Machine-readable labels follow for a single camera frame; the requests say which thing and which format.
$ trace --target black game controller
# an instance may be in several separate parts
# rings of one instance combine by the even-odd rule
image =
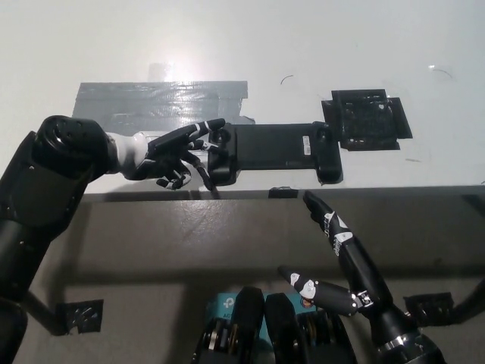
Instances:
[[[216,186],[234,184],[241,170],[315,169],[323,184],[342,180],[339,144],[330,125],[262,124],[226,126],[209,136],[227,155],[208,154]]]

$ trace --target robotic hand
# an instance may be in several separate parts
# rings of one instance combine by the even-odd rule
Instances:
[[[310,279],[287,267],[281,275],[300,295],[329,312],[351,316],[360,312],[371,323],[379,360],[388,364],[444,364],[440,349],[421,334],[411,317],[398,309],[371,257],[342,219],[310,192],[303,197],[311,218],[328,236],[350,289]]]
[[[226,155],[227,151],[212,143],[199,140],[211,131],[224,127],[224,119],[204,121],[181,127],[164,136],[152,139],[145,132],[133,136],[107,133],[108,152],[114,164],[108,173],[120,172],[128,180],[159,178],[157,185],[169,190],[177,190],[188,184],[192,178],[190,170],[183,164],[189,163],[202,177],[205,187],[212,191],[214,184],[205,166],[191,150],[215,152]]]
[[[27,327],[20,307],[49,244],[70,224],[89,182],[122,173],[130,180],[157,178],[176,190],[190,182],[188,162],[214,185],[191,150],[221,155],[199,140],[224,119],[181,127],[152,138],[105,133],[92,120],[52,116],[19,145],[0,179],[0,362],[12,362]]]

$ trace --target white tabletop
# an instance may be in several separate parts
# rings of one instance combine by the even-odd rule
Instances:
[[[241,115],[258,124],[322,121],[333,89],[385,88],[402,100],[414,139],[399,151],[341,149],[340,184],[321,186],[314,171],[243,171],[219,189],[225,196],[280,186],[481,191],[484,18],[485,3],[472,0],[4,0],[0,171],[44,118],[72,115],[80,83],[144,82],[162,63],[166,81],[247,80]],[[150,191],[154,181],[116,175],[86,193]]]

